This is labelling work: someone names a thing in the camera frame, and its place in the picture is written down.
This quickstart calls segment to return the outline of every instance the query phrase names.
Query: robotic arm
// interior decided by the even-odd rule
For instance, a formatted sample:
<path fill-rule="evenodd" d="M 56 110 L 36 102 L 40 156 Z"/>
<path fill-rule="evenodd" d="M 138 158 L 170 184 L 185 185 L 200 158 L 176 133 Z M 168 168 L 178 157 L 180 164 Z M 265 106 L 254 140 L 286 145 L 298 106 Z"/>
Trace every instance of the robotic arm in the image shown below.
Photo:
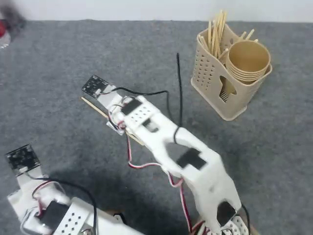
<path fill-rule="evenodd" d="M 197 235 L 205 234 L 206 227 L 212 235 L 221 231 L 225 235 L 249 235 L 242 219 L 236 215 L 241 202 L 220 155 L 185 128 L 174 124 L 145 97 L 122 97 L 114 88 L 94 75 L 83 91 L 108 109 L 108 126 L 120 135 L 128 132 L 139 139 L 152 152 L 165 173 L 186 182 L 204 221 Z M 170 143 L 184 145 L 188 150 L 174 161 L 166 149 Z M 21 187 L 10 194 L 8 200 L 21 222 L 24 234 L 94 235 L 92 205 L 78 198 L 68 198 L 53 182 L 27 176 L 28 173 L 33 177 L 43 176 L 39 160 L 30 145 L 7 153 L 6 159 Z M 141 234 L 126 226 L 118 217 L 99 209 L 96 211 L 97 235 Z"/>
<path fill-rule="evenodd" d="M 108 85 L 100 92 L 95 90 L 98 101 L 109 110 L 111 121 L 122 123 L 123 129 L 142 141 L 164 172 L 184 179 L 206 227 L 220 232 L 241 208 L 234 182 L 220 155 L 185 128 L 178 128 L 145 97 L 122 98 L 116 91 L 111 92 L 114 88 Z M 166 150 L 166 145 L 175 142 L 189 148 L 176 162 Z"/>

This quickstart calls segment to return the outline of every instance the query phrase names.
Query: white wall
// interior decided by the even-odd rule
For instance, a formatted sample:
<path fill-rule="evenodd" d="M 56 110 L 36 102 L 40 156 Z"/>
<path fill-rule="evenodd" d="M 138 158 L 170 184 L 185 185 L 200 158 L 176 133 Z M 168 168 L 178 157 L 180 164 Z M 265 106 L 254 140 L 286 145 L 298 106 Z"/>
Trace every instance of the white wall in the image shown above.
<path fill-rule="evenodd" d="M 313 22 L 313 0 L 11 0 L 28 20 Z"/>

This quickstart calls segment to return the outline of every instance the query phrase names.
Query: wooden stick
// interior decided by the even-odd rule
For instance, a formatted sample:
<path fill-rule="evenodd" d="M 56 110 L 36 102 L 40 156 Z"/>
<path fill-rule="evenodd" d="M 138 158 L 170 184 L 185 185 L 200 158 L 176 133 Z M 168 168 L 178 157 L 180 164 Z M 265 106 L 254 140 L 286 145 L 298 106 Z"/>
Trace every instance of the wooden stick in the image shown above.
<path fill-rule="evenodd" d="M 221 53 L 221 55 L 219 56 L 219 60 L 221 60 L 221 59 L 227 54 L 228 51 L 229 51 L 229 49 L 226 48 L 226 49 Z"/>
<path fill-rule="evenodd" d="M 104 116 L 105 118 L 108 118 L 108 115 L 106 115 L 102 110 L 100 110 L 97 106 L 95 106 L 93 103 L 91 103 L 89 100 L 81 97 L 81 99 L 83 101 L 85 101 L 90 107 L 92 107 L 95 111 L 97 111 L 99 114 L 101 114 L 102 116 Z M 144 146 L 143 142 L 141 142 L 140 140 L 138 140 L 134 135 L 129 134 L 126 131 L 126 135 L 128 135 L 130 138 L 132 138 L 134 141 L 136 141 L 137 143 L 139 143 L 140 145 Z"/>
<path fill-rule="evenodd" d="M 102 110 L 100 110 L 97 106 L 95 106 L 93 103 L 91 103 L 89 100 L 81 97 L 83 101 L 85 101 L 90 107 L 92 107 L 95 111 L 97 111 L 99 114 L 104 116 L 105 118 L 108 118 L 108 115 L 106 115 Z"/>
<path fill-rule="evenodd" d="M 224 32 L 224 26 L 225 26 L 225 22 L 226 22 L 226 17 L 227 17 L 227 12 L 224 12 L 224 17 L 223 17 L 223 24 L 222 24 L 222 30 L 221 30 L 221 37 L 220 40 L 222 39 L 222 35 Z"/>
<path fill-rule="evenodd" d="M 209 48 L 207 47 L 206 41 L 205 41 L 205 39 L 204 39 L 203 36 L 200 36 L 200 42 L 202 43 L 204 49 L 207 50 L 207 52 L 210 52 L 210 51 L 209 51 Z"/>
<path fill-rule="evenodd" d="M 252 29 L 252 30 L 249 32 L 249 34 L 248 34 L 248 36 L 246 37 L 245 40 L 249 40 L 250 37 L 252 36 L 253 32 L 254 32 L 254 29 Z"/>
<path fill-rule="evenodd" d="M 209 52 L 212 49 L 212 44 L 211 44 L 211 34 L 212 34 L 212 22 L 209 21 L 209 27 L 208 27 L 208 34 L 207 34 L 207 46 L 209 48 Z"/>
<path fill-rule="evenodd" d="M 214 31 L 214 34 L 215 34 L 215 44 L 214 44 L 214 50 L 215 51 L 214 51 L 214 56 L 217 57 L 218 55 L 221 54 L 219 35 L 218 35 L 216 27 L 214 27 L 213 31 Z"/>
<path fill-rule="evenodd" d="M 218 17 L 217 17 L 217 32 L 218 32 L 218 38 L 220 40 L 220 34 L 222 29 L 222 23 L 223 23 L 223 11 L 221 10 Z"/>
<path fill-rule="evenodd" d="M 245 35 L 246 35 L 246 32 L 243 32 L 242 35 L 239 37 L 238 41 L 242 40 Z"/>
<path fill-rule="evenodd" d="M 214 26 L 213 26 L 213 35 L 212 35 L 212 47 L 211 47 L 211 54 L 214 55 L 214 49 L 215 49 L 215 32 L 217 31 L 216 30 L 217 28 L 217 22 L 216 20 L 214 21 Z"/>

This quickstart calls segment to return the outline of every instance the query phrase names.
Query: black wire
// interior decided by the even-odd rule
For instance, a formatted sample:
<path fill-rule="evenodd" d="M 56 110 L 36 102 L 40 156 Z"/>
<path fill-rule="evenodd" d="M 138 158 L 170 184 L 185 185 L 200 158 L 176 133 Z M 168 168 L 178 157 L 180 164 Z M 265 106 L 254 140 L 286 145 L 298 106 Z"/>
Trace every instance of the black wire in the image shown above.
<path fill-rule="evenodd" d="M 247 220 L 247 223 L 248 223 L 248 232 L 249 232 L 249 235 L 251 234 L 251 228 L 250 228 L 250 216 L 249 216 L 249 212 L 247 210 L 247 208 L 244 206 L 243 203 L 241 203 L 243 209 L 245 210 L 245 213 L 246 213 L 246 220 Z"/>
<path fill-rule="evenodd" d="M 179 124 L 174 133 L 174 143 L 176 142 L 176 134 L 180 127 L 182 127 L 182 85 L 181 85 L 181 75 L 180 75 L 180 63 L 179 63 L 179 53 L 176 54 L 176 62 L 177 62 L 177 75 L 179 82 Z"/>
<path fill-rule="evenodd" d="M 55 179 L 55 178 L 50 178 L 50 177 L 43 177 L 43 178 L 34 178 L 32 177 L 31 175 L 29 175 L 27 172 L 25 173 L 29 178 L 33 179 L 33 180 L 43 180 L 43 181 L 55 181 L 55 182 L 58 182 L 60 184 L 63 184 L 63 185 L 69 185 L 69 186 L 72 186 L 74 188 L 78 188 L 80 189 L 81 191 L 85 192 L 88 197 L 90 198 L 91 200 L 91 203 L 92 203 L 92 206 L 93 206 L 93 228 L 92 228 L 92 234 L 93 235 L 96 235 L 96 226 L 97 226 L 97 203 L 93 197 L 93 195 L 84 187 L 80 186 L 80 185 L 77 185 L 77 184 L 74 184 L 74 183 L 71 183 L 71 182 L 68 182 L 68 181 L 64 181 L 64 180 L 59 180 L 59 179 Z"/>
<path fill-rule="evenodd" d="M 168 116 L 169 116 L 170 120 L 173 121 L 172 113 L 171 113 L 171 110 L 170 110 L 170 93 L 169 93 L 169 91 L 163 90 L 163 91 L 159 91 L 159 92 L 146 93 L 146 92 L 135 92 L 135 91 L 129 90 L 129 89 L 125 88 L 125 87 L 116 87 L 116 88 L 114 88 L 110 92 L 115 92 L 115 91 L 118 91 L 118 90 L 124 90 L 126 92 L 129 92 L 129 93 L 132 93 L 132 94 L 139 94 L 139 95 L 155 95 L 155 94 L 166 93 L 166 109 L 167 109 Z"/>

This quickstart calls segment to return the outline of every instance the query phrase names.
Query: beige cup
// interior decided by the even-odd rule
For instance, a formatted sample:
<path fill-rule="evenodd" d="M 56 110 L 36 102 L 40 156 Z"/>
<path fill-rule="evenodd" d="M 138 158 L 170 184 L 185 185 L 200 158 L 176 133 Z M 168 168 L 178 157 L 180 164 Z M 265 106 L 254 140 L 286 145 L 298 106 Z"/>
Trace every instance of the beige cup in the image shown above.
<path fill-rule="evenodd" d="M 262 77 L 270 64 L 267 48 L 254 41 L 239 41 L 230 48 L 226 58 L 227 70 L 238 80 L 255 81 Z"/>
<path fill-rule="evenodd" d="M 234 70 L 230 65 L 229 62 L 226 61 L 227 70 L 235 77 L 239 77 L 240 79 L 247 79 L 247 80 L 255 80 L 258 79 L 260 76 L 263 76 L 263 72 L 256 73 L 256 74 L 243 74 Z"/>

